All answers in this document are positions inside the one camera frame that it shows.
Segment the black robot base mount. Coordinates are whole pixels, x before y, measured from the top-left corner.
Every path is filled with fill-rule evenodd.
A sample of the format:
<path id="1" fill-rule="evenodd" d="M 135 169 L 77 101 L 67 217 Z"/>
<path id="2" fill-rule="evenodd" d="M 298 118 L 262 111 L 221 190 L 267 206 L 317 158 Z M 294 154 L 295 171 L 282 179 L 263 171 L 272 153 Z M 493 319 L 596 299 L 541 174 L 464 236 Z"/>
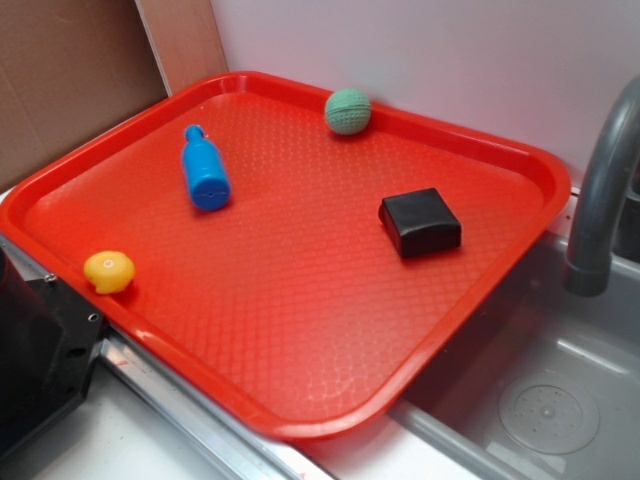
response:
<path id="1" fill-rule="evenodd" d="M 1 254 L 1 459 L 87 397 L 106 321 L 62 280 L 24 279 Z"/>

